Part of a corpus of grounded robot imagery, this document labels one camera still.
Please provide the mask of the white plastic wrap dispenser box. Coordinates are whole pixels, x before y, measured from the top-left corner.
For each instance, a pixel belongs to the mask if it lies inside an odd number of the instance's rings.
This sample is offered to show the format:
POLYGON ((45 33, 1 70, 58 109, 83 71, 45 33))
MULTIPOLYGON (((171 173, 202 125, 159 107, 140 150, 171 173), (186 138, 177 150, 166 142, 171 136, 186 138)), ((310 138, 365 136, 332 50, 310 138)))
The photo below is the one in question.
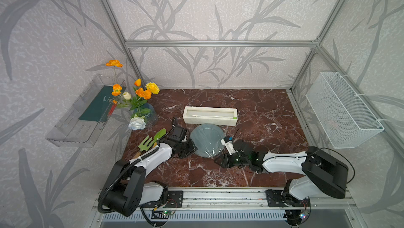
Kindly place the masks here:
POLYGON ((183 120, 186 124, 235 126, 238 111, 231 108, 185 107, 183 120))

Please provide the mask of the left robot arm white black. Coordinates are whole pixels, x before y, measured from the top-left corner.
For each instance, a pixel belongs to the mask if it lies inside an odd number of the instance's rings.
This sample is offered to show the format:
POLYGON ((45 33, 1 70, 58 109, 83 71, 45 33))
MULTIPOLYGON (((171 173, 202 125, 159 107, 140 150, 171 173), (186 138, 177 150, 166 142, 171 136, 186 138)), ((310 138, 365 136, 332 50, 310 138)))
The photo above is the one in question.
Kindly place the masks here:
POLYGON ((117 161, 98 197, 97 210, 130 216, 139 207, 168 201, 168 187, 157 182, 146 183, 146 177, 174 156, 186 158, 196 150, 187 137, 188 130, 173 124, 171 130, 156 141, 157 146, 130 161, 117 161))

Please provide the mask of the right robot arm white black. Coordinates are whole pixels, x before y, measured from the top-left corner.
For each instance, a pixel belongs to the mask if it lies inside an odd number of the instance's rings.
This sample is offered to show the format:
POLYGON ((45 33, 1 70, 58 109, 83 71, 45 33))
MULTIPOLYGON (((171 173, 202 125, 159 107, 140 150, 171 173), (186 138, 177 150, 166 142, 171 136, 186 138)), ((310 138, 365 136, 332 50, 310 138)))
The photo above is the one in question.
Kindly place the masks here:
POLYGON ((318 147, 309 147, 299 153, 276 154, 256 152, 242 140, 228 141, 225 146, 228 153, 214 160, 222 168, 249 167, 257 174, 285 172, 302 175, 288 180, 281 191, 268 190, 269 198, 276 203, 294 206, 320 193, 335 199, 346 196, 348 167, 318 147))

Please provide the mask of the flower bouquet in glass vase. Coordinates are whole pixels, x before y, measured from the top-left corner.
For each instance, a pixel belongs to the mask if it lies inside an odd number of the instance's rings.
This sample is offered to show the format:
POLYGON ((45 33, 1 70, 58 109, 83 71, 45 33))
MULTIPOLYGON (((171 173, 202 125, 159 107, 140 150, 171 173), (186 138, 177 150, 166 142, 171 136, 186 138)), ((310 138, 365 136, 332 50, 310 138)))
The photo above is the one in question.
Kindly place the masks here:
POLYGON ((159 94, 160 92, 156 83, 149 82, 145 85, 145 88, 142 87, 142 84, 142 79, 137 79, 134 82, 134 95, 131 95, 127 91, 124 92, 120 84, 112 86, 113 103, 117 107, 129 109, 133 113, 128 124, 128 128, 133 131, 144 130, 147 126, 151 125, 151 120, 147 119, 147 116, 151 114, 152 109, 146 108, 145 105, 153 94, 159 94))

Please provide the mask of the left green circuit board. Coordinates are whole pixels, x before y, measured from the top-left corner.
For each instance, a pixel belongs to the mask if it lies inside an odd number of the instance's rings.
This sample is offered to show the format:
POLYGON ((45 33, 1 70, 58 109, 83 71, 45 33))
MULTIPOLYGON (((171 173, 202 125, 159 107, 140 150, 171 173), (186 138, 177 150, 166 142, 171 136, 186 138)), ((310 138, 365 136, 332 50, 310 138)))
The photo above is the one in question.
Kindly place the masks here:
POLYGON ((157 209, 152 210, 152 214, 159 218, 162 218, 163 216, 172 216, 175 214, 175 212, 176 212, 175 210, 174 211, 173 210, 157 210, 157 209))

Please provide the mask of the red pen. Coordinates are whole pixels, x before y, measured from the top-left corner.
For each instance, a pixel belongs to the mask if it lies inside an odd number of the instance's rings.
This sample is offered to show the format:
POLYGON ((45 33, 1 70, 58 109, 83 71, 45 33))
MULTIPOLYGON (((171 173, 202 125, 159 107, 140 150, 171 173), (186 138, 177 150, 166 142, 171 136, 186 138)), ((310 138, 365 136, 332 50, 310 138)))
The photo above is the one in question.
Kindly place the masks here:
POLYGON ((110 110, 109 110, 109 112, 108 112, 108 116, 111 116, 111 115, 113 114, 113 112, 114 112, 114 110, 115 110, 117 104, 118 104, 118 102, 115 101, 115 100, 113 100, 113 105, 111 106, 111 108, 110 108, 110 110))

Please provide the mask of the right small circuit board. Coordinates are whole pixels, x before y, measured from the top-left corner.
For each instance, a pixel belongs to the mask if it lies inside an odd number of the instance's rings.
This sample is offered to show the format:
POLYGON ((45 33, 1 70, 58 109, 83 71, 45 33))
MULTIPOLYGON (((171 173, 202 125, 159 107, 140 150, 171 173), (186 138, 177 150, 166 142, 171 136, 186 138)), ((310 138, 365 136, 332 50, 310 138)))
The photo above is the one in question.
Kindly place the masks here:
POLYGON ((305 211, 303 211, 303 212, 301 212, 301 213, 299 214, 299 218, 303 220, 303 219, 308 218, 309 215, 310 215, 310 213, 309 213, 307 210, 305 210, 305 211))

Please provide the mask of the dark green notebook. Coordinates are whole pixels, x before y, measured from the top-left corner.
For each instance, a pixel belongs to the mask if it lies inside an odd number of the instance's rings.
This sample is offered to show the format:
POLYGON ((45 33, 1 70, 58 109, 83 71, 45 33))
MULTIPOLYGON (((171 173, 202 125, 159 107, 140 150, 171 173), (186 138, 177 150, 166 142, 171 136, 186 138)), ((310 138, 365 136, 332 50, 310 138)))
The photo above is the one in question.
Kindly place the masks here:
POLYGON ((113 96, 112 92, 112 86, 103 86, 84 113, 79 117, 79 120, 106 123, 113 100, 117 101, 117 97, 113 96))

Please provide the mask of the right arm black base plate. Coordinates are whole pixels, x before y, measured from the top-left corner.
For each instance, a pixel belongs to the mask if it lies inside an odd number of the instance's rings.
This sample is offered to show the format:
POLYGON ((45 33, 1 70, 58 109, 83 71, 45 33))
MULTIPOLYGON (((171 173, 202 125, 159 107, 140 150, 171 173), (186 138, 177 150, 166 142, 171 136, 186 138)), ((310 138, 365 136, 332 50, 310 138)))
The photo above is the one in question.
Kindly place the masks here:
POLYGON ((299 200, 289 193, 284 193, 282 190, 266 190, 266 200, 269 207, 279 208, 308 208, 311 207, 310 198, 307 197, 299 200))

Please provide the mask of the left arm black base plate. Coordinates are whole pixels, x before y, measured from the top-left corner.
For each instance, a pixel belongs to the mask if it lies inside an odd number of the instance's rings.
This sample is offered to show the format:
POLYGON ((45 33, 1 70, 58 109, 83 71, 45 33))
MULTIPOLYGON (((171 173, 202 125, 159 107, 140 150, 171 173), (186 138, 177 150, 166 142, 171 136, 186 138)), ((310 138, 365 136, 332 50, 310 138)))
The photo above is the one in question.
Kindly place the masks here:
POLYGON ((158 201, 148 202, 142 205, 143 208, 181 208, 183 205, 184 191, 168 190, 158 201))

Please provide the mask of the clear acrylic wall shelf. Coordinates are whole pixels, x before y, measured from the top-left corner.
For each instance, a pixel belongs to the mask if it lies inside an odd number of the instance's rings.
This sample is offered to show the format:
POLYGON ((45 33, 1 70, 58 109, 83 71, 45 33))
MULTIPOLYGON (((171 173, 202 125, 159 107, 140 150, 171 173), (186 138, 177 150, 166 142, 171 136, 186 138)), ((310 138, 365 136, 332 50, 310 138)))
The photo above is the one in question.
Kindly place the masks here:
POLYGON ((79 120, 79 117, 103 86, 113 86, 114 84, 120 84, 123 91, 125 91, 126 83, 124 79, 100 74, 95 75, 69 110, 49 131, 45 139, 57 147, 92 148, 107 122, 82 121, 79 120))

